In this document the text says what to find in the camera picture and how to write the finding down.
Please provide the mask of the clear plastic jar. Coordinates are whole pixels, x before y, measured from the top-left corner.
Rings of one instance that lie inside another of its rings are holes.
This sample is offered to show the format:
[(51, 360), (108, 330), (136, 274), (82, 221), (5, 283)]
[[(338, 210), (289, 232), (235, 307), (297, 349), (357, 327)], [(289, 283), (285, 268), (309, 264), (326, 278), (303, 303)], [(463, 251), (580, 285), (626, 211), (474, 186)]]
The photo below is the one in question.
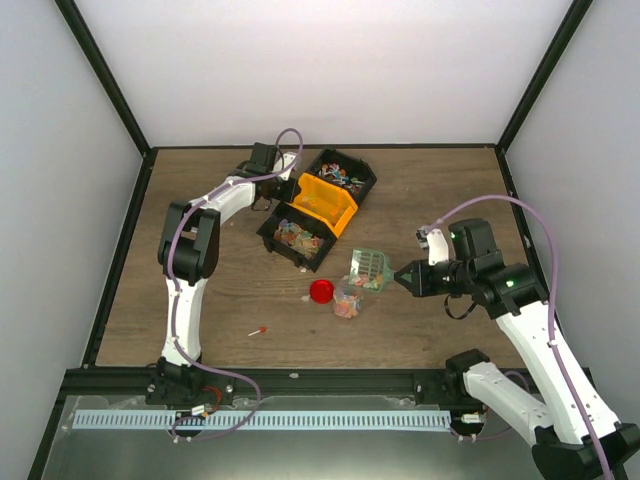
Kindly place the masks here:
[(348, 276), (343, 276), (335, 285), (333, 293), (333, 313), (343, 319), (353, 319), (363, 310), (365, 291), (349, 282)]

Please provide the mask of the orange bin with gummies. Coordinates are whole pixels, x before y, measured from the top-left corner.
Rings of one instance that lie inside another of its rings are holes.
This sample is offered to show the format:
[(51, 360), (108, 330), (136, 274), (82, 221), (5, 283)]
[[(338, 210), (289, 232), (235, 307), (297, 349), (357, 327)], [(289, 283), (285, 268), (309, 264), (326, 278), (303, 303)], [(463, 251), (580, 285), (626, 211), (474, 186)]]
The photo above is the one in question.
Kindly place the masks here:
[(303, 173), (297, 180), (300, 193), (290, 206), (321, 221), (340, 238), (359, 206), (346, 189)]

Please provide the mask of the green slotted plastic scoop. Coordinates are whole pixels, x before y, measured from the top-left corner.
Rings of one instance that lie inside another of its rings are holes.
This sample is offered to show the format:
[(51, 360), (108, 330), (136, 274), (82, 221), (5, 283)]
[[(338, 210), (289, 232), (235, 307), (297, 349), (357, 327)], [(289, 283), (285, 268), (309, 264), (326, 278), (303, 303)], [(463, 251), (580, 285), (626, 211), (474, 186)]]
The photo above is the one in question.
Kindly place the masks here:
[(352, 251), (348, 281), (371, 292), (381, 292), (394, 282), (390, 257), (382, 251), (356, 248)]

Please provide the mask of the black bin with popsicle candies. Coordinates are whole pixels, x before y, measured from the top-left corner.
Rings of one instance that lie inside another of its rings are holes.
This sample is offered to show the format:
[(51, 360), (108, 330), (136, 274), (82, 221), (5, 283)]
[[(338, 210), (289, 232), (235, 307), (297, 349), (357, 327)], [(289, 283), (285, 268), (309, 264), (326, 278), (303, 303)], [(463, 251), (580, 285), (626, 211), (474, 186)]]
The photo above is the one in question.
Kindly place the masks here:
[(280, 202), (256, 234), (269, 253), (277, 253), (297, 268), (317, 272), (337, 241), (321, 220)]

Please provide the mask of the black bin with lollipops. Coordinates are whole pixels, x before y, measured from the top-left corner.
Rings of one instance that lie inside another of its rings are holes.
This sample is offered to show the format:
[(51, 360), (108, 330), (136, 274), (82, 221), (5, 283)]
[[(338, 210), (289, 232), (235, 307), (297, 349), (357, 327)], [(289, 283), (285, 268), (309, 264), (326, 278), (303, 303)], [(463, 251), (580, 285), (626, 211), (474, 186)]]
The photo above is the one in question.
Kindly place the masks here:
[(368, 163), (332, 148), (322, 149), (305, 172), (347, 191), (358, 206), (377, 182)]

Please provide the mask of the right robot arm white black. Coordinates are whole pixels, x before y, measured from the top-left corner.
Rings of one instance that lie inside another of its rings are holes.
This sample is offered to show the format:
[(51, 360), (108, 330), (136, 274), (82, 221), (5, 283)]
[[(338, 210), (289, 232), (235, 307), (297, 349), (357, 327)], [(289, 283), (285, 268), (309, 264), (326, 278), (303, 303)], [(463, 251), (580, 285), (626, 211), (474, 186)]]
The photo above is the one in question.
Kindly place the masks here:
[(596, 392), (559, 330), (550, 299), (532, 269), (505, 265), (490, 224), (479, 218), (447, 234), (416, 232), (427, 256), (394, 275), (413, 296), (469, 296), (515, 346), (539, 394), (509, 380), (477, 349), (445, 363), (444, 389), (458, 403), (472, 398), (501, 417), (530, 446), (546, 479), (596, 479), (639, 451), (639, 428), (623, 423)]

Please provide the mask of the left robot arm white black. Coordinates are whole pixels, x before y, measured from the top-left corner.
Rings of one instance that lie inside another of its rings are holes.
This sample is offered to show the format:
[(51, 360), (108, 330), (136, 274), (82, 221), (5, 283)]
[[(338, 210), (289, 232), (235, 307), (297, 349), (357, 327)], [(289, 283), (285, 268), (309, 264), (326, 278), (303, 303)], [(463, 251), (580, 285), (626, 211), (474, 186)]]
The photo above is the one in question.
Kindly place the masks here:
[(158, 263), (165, 277), (168, 309), (166, 336), (157, 375), (169, 381), (181, 403), (196, 402), (204, 392), (200, 321), (203, 297), (219, 260), (222, 225), (260, 199), (291, 199), (299, 191), (291, 177), (302, 151), (255, 144), (250, 159), (223, 182), (189, 201), (174, 201), (165, 218)]

